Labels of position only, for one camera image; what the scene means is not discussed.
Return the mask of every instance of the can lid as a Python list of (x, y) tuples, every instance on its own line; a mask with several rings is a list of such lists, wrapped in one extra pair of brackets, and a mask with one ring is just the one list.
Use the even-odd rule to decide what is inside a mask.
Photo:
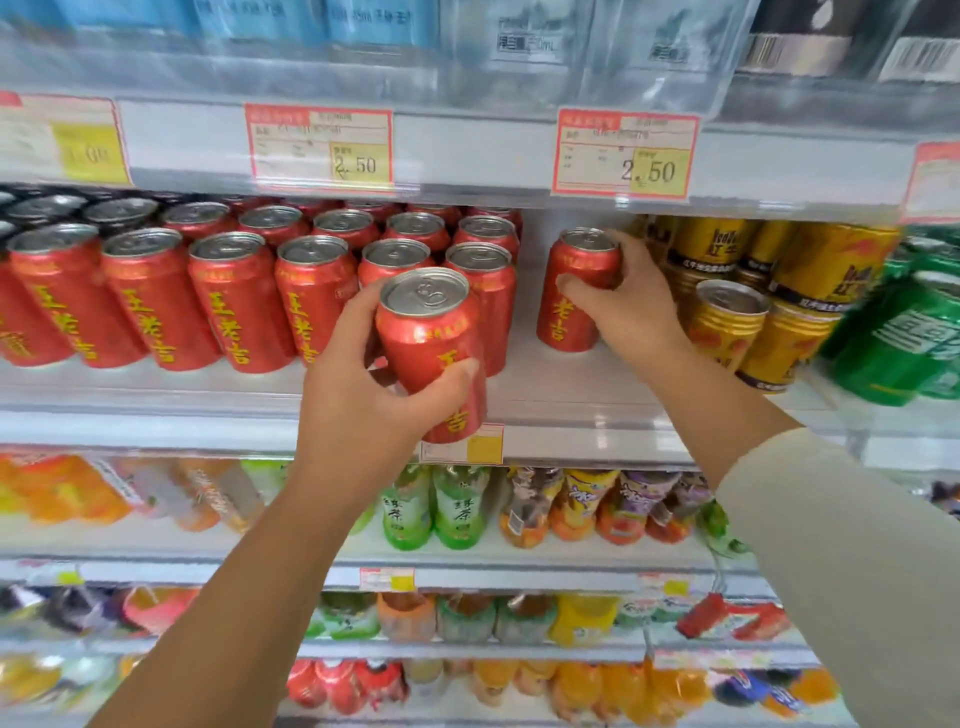
[(197, 260), (242, 260), (255, 255), (267, 242), (255, 232), (218, 232), (190, 246)]
[(203, 201), (198, 203), (184, 203), (171, 207), (163, 213), (163, 222), (175, 225), (196, 225), (212, 223), (221, 220), (230, 214), (230, 208), (223, 203)]
[(24, 255), (66, 251), (95, 240), (99, 233), (94, 226), (81, 223), (48, 225), (35, 231), (21, 232), (11, 239), (7, 249)]
[(158, 207), (159, 202), (146, 197), (122, 197), (88, 207), (84, 210), (84, 218), (91, 223), (115, 223), (147, 217), (154, 214)]
[(398, 316), (441, 316), (463, 303), (470, 284), (449, 268), (416, 268), (387, 279), (380, 290), (380, 305)]
[(446, 259), (465, 271), (502, 271), (510, 266), (510, 251), (493, 243), (460, 243), (446, 249)]
[(516, 235), (516, 228), (509, 220), (496, 215), (470, 215), (460, 221), (460, 230), (477, 237), (503, 237)]
[(276, 251), (280, 260), (298, 265), (324, 265), (349, 251), (347, 243), (333, 235), (304, 235), (288, 240)]
[(169, 228), (143, 228), (123, 232), (104, 243), (106, 257), (148, 257), (169, 251), (183, 243), (183, 236)]
[(373, 225), (373, 216), (362, 209), (331, 209), (313, 219), (313, 227), (319, 231), (354, 232), (370, 225)]
[(363, 258), (381, 268), (409, 268), (430, 257), (430, 249), (419, 240), (385, 237), (364, 246)]
[(927, 288), (934, 289), (938, 293), (950, 296), (952, 299), (960, 299), (960, 277), (958, 276), (941, 273), (940, 271), (918, 271), (917, 273), (911, 274), (910, 278), (922, 283)]
[(9, 206), (4, 214), (14, 220), (42, 220), (51, 215), (63, 215), (86, 205), (85, 197), (77, 195), (47, 195), (34, 197)]
[(247, 228), (284, 228), (296, 223), (303, 213), (286, 205), (255, 207), (240, 215), (240, 225)]
[(615, 251), (616, 241), (597, 228), (571, 228), (560, 233), (560, 239), (572, 248), (581, 251), (604, 253)]
[(387, 229), (400, 235), (430, 235), (446, 230), (446, 223), (432, 212), (399, 212), (387, 220)]
[(733, 280), (701, 280), (696, 291), (700, 301), (730, 313), (765, 316), (770, 310), (766, 296)]

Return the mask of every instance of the price tag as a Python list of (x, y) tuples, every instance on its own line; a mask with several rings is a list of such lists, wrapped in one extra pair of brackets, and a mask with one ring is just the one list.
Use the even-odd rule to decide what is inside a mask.
[(131, 185), (110, 99), (0, 91), (0, 168), (16, 180)]
[(502, 465), (503, 425), (480, 425), (480, 429), (459, 443), (420, 443), (420, 462)]
[(392, 192), (394, 115), (371, 109), (246, 104), (257, 185)]
[(30, 587), (75, 587), (84, 583), (80, 567), (69, 561), (20, 559), (16, 562), (20, 579)]
[(685, 201), (697, 116), (560, 109), (555, 195)]
[(960, 142), (919, 144), (900, 221), (945, 224), (960, 222)]
[(417, 587), (413, 569), (360, 570), (361, 592), (415, 592)]

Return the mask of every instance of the orange juice bottle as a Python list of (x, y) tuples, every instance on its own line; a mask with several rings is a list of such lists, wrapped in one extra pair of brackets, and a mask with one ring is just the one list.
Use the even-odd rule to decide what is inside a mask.
[(484, 705), (499, 708), (519, 666), (520, 660), (474, 660), (470, 689)]
[(603, 697), (600, 667), (589, 663), (560, 663), (550, 685), (550, 705), (562, 720), (580, 724)]

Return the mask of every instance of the red can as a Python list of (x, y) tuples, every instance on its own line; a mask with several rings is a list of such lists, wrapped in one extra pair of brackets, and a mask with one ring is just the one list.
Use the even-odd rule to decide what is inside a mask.
[(223, 203), (186, 203), (171, 207), (162, 216), (163, 227), (175, 230), (183, 240), (192, 243), (218, 232), (237, 229), (236, 218)]
[(331, 209), (317, 215), (313, 230), (320, 235), (339, 237), (352, 251), (358, 251), (380, 237), (380, 228), (373, 216), (356, 209)]
[(401, 203), (390, 200), (344, 200), (344, 207), (369, 212), (381, 230), (387, 224), (387, 220), (403, 211)]
[(190, 246), (190, 278), (230, 366), (246, 374), (297, 357), (276, 290), (274, 256), (252, 232), (221, 232)]
[(456, 361), (473, 357), (480, 371), (467, 401), (423, 435), (428, 443), (464, 440), (487, 417), (480, 305), (462, 274), (448, 268), (408, 271), (384, 284), (376, 309), (376, 330), (396, 378), (416, 394)]
[(492, 215), (510, 220), (516, 228), (516, 236), (523, 237), (523, 213), (513, 207), (471, 207), (467, 215)]
[(295, 207), (266, 205), (240, 215), (240, 226), (237, 229), (256, 233), (276, 250), (288, 240), (309, 233), (310, 221)]
[(442, 217), (430, 212), (400, 212), (387, 221), (383, 236), (419, 240), (430, 253), (443, 254), (450, 247), (450, 233)]
[(326, 702), (324, 684), (317, 677), (313, 660), (297, 660), (287, 675), (287, 694), (298, 705), (311, 710)]
[(10, 241), (13, 272), (84, 364), (110, 369), (147, 355), (100, 269), (92, 225), (61, 223)]
[(218, 195), (210, 197), (215, 203), (223, 203), (230, 208), (234, 215), (242, 215), (249, 209), (257, 209), (266, 205), (276, 205), (279, 200), (276, 197), (259, 197), (256, 195)]
[(18, 367), (68, 359), (73, 348), (13, 274), (4, 240), (15, 232), (16, 226), (0, 220), (0, 355)]
[(392, 278), (414, 268), (429, 268), (433, 265), (430, 249), (423, 243), (391, 237), (377, 240), (363, 249), (363, 258), (357, 273), (360, 285), (370, 285), (375, 280)]
[(599, 338), (596, 324), (557, 289), (557, 276), (570, 273), (598, 288), (613, 288), (620, 272), (620, 248), (605, 232), (573, 228), (550, 248), (537, 318), (537, 336), (560, 352), (586, 352)]
[(356, 260), (339, 237), (305, 235), (280, 246), (274, 273), (297, 350), (312, 364), (359, 289)]
[(463, 211), (456, 205), (408, 205), (407, 212), (430, 212), (446, 223), (446, 229), (453, 234), (463, 218)]
[(495, 376), (507, 365), (507, 339), (514, 319), (516, 270), (510, 254), (491, 243), (463, 243), (446, 251), (447, 268), (464, 275), (480, 303), (484, 369)]
[(280, 204), (295, 207), (307, 220), (313, 220), (321, 213), (344, 206), (342, 200), (324, 200), (319, 197), (285, 197), (280, 200)]
[(520, 252), (520, 238), (516, 236), (514, 224), (496, 215), (473, 215), (460, 221), (453, 244), (493, 243), (510, 252), (510, 258), (516, 265), (516, 256)]
[(187, 273), (183, 238), (166, 228), (115, 235), (104, 243), (102, 265), (143, 343), (160, 369), (189, 372), (221, 356)]

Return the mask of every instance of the left hand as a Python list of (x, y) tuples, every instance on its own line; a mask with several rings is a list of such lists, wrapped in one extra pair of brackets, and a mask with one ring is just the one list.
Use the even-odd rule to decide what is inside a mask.
[(289, 478), (294, 487), (318, 489), (323, 501), (346, 499), (357, 515), (393, 482), (423, 434), (467, 401), (480, 369), (476, 359), (458, 361), (410, 397), (377, 383), (365, 354), (381, 287), (367, 286), (347, 303), (324, 353), (307, 369)]

